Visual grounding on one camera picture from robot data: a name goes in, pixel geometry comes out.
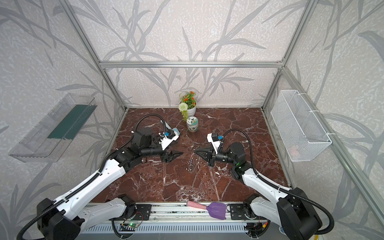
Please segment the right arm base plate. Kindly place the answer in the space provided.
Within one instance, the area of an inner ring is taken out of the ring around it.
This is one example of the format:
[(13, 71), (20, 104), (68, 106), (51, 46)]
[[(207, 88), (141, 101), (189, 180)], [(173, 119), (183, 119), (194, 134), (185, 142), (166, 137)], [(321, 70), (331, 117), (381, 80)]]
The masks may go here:
[(254, 220), (256, 215), (249, 204), (229, 204), (231, 220)]

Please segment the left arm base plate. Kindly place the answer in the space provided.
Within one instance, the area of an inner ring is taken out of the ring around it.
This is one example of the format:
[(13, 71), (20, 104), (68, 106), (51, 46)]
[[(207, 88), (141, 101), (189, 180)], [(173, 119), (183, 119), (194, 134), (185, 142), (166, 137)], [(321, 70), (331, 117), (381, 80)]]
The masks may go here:
[(133, 221), (148, 221), (151, 214), (151, 204), (138, 204), (129, 206), (126, 212), (126, 219)]

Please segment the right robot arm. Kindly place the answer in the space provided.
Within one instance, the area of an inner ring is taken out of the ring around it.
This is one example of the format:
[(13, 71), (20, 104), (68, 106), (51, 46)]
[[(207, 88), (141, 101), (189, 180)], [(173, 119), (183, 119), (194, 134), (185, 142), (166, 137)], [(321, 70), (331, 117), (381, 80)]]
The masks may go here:
[(263, 217), (279, 225), (291, 240), (308, 240), (313, 235), (325, 235), (335, 226), (332, 214), (320, 204), (308, 199), (300, 188), (288, 188), (261, 174), (247, 159), (242, 143), (234, 142), (224, 150), (225, 136), (207, 135), (210, 147), (195, 150), (209, 166), (216, 162), (231, 164), (231, 176), (256, 190), (260, 196), (249, 203), (250, 217)]

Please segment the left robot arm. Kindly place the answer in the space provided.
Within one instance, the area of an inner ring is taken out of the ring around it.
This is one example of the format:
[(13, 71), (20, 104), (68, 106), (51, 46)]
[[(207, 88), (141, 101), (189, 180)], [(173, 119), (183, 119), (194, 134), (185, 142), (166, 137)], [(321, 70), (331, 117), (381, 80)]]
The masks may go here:
[(41, 201), (36, 217), (19, 231), (16, 238), (22, 240), (27, 230), (36, 224), (45, 240), (74, 240), (94, 225), (127, 215), (129, 208), (134, 206), (127, 196), (115, 198), (90, 210), (85, 207), (111, 183), (141, 164), (143, 158), (158, 156), (163, 163), (169, 163), (182, 155), (182, 152), (168, 149), (177, 142), (179, 130), (169, 127), (162, 116), (154, 114), (154, 117), (161, 120), (162, 132), (154, 135), (150, 128), (139, 129), (140, 124), (137, 123), (131, 138), (105, 157), (92, 175), (56, 199)]

